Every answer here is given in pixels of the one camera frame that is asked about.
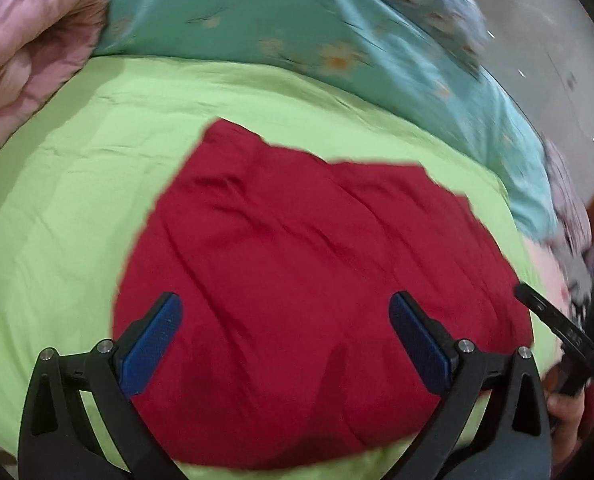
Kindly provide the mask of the person's right hand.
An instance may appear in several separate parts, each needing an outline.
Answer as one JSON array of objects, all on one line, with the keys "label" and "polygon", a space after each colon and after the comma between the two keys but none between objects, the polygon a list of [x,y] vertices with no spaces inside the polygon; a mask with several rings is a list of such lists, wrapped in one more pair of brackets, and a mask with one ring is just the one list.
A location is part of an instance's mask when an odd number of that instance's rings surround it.
[{"label": "person's right hand", "polygon": [[578,444],[578,430],[585,407],[585,392],[576,396],[557,393],[560,366],[554,365],[544,376],[542,388],[548,414],[558,420],[551,431],[552,464],[559,466],[568,460]]}]

